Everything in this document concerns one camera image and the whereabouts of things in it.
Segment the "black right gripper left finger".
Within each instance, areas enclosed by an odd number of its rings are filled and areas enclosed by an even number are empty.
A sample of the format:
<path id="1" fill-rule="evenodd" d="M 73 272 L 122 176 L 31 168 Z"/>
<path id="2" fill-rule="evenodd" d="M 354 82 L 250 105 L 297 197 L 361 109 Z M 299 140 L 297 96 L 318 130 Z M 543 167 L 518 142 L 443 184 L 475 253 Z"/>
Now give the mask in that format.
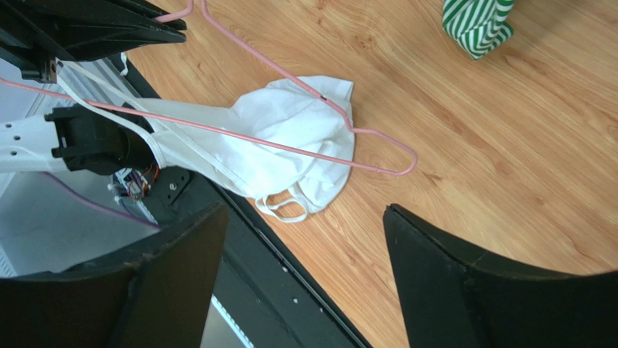
<path id="1" fill-rule="evenodd" d="M 199 347 L 228 224 L 221 204 L 61 273 L 1 280 L 3 347 Z"/>

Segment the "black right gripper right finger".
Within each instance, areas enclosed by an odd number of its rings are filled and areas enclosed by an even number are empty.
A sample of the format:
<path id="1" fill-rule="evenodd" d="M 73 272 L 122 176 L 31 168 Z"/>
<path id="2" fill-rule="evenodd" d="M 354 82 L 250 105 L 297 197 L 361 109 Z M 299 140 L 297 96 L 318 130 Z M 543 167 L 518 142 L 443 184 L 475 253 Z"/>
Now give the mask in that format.
<path id="1" fill-rule="evenodd" d="M 615 347 L 617 273 L 491 252 L 391 204 L 387 248 L 412 347 Z"/>

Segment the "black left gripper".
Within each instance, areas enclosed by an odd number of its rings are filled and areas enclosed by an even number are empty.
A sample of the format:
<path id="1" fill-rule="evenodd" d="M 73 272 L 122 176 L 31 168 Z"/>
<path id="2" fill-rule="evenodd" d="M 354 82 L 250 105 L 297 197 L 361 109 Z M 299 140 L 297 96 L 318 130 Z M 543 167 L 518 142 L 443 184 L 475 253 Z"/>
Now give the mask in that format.
<path id="1" fill-rule="evenodd" d="M 2 1 L 1 58 L 24 80 L 56 83 L 56 58 L 90 62 L 154 44 L 182 44 L 183 20 L 158 22 L 148 1 Z"/>

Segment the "white tank top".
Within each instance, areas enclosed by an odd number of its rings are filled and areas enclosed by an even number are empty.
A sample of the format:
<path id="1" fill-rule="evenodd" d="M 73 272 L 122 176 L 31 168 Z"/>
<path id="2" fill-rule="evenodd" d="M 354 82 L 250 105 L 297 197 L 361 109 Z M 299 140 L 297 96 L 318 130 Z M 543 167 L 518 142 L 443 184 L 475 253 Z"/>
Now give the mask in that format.
<path id="1" fill-rule="evenodd" d="M 324 210 L 350 175 L 355 137 L 331 107 L 288 79 L 249 92 L 231 107 L 213 107 L 157 98 L 136 98 L 73 62 L 62 64 L 58 84 L 76 97 L 69 77 L 78 74 L 141 111 L 148 130 L 131 130 L 146 143 L 160 167 L 177 166 L 202 174 L 239 196 L 268 203 L 288 192 L 303 213 Z"/>

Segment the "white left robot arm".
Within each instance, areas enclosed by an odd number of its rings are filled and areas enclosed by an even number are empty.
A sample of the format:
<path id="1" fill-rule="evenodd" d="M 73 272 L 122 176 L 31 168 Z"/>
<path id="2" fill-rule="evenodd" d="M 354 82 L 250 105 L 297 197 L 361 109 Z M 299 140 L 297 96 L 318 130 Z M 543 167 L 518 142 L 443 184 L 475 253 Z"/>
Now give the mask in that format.
<path id="1" fill-rule="evenodd" d="M 59 84 L 71 107 L 1 124 L 1 171 L 88 170 L 109 175 L 123 168 L 165 165 L 160 145 L 136 122 L 141 107 L 86 100 L 67 82 L 88 71 L 83 62 L 155 44 L 186 40 L 184 18 L 194 2 L 166 12 L 148 1 L 3 1 L 1 58 L 15 66 L 33 91 Z"/>

